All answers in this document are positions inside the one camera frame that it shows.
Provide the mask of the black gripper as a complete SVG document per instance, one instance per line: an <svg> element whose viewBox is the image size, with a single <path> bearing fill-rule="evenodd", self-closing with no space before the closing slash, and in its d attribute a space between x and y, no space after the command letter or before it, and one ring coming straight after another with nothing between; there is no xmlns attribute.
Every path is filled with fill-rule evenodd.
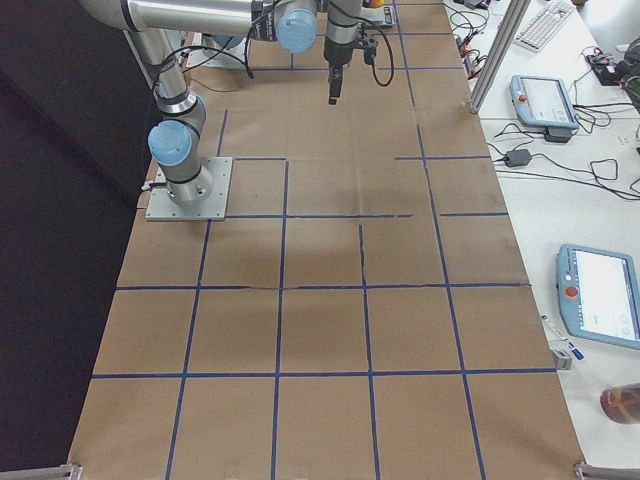
<svg viewBox="0 0 640 480"><path fill-rule="evenodd" d="M338 43L325 43L324 44L324 58L328 63L329 74L329 105L336 105L338 102L337 97L340 96L344 67L352 60L353 49L350 44L338 44Z"/></svg>

